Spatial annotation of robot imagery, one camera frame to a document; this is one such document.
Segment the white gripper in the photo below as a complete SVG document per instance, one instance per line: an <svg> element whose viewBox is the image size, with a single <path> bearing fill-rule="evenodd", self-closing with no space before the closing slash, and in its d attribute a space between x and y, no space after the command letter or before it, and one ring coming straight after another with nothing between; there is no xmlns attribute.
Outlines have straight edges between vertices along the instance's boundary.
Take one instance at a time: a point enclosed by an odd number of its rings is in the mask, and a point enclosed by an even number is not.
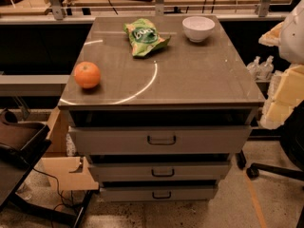
<svg viewBox="0 0 304 228"><path fill-rule="evenodd" d="M304 100L304 0L258 42L267 47L279 45L281 58L292 63L284 72L276 71L268 87L268 98L262 108L260 124L266 129L277 129Z"/></svg>

